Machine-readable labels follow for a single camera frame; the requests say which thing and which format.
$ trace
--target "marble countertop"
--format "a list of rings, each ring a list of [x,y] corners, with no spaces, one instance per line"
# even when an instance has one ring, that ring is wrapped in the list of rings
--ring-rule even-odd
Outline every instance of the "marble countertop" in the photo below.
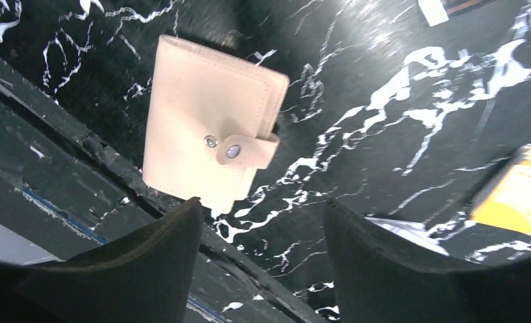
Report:
[[[531,0],[432,28],[415,0],[42,2],[0,0],[0,57],[138,168],[158,35],[290,77],[278,154],[247,200],[208,224],[325,318],[338,320],[321,222],[329,196],[422,223],[450,256],[531,254],[530,236],[467,213],[531,145]]]

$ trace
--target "yellow card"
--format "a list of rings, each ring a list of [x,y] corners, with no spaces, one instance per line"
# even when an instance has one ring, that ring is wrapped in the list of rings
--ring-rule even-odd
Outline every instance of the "yellow card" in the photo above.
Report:
[[[531,160],[512,166],[471,219],[531,235]]]

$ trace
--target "beige wallet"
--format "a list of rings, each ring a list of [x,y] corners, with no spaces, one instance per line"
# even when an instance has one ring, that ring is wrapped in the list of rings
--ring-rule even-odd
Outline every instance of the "beige wallet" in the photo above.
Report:
[[[143,179],[229,213],[267,168],[289,79],[222,52],[160,36],[146,129]]]

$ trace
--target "wallet snap button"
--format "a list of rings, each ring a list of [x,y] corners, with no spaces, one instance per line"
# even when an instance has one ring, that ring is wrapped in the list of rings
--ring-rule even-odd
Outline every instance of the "wallet snap button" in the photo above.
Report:
[[[233,145],[225,152],[225,155],[227,156],[227,158],[235,158],[235,157],[238,157],[241,152],[242,152],[242,146]]]
[[[206,146],[210,148],[215,148],[217,146],[217,139],[212,135],[204,137],[204,142],[206,143]]]

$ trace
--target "wallet strap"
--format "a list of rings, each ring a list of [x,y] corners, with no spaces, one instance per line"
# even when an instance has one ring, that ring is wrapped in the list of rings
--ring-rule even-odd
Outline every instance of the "wallet strap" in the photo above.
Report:
[[[225,166],[246,166],[265,169],[279,146],[279,138],[271,134],[268,140],[232,135],[219,145],[217,162]]]

